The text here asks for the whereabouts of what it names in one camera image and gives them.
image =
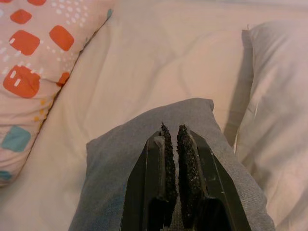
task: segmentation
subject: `white bed sheet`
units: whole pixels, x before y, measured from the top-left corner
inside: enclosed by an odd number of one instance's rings
[[[246,4],[266,4],[307,7],[307,0],[208,0],[212,2],[246,3]]]
[[[251,84],[251,76],[238,73],[241,30],[304,17],[307,11],[290,8],[120,2],[81,55],[22,174],[0,190],[0,230],[66,231],[85,177],[86,143],[149,109],[192,97],[214,99],[215,117],[232,141]],[[232,59],[238,49],[243,55]]]

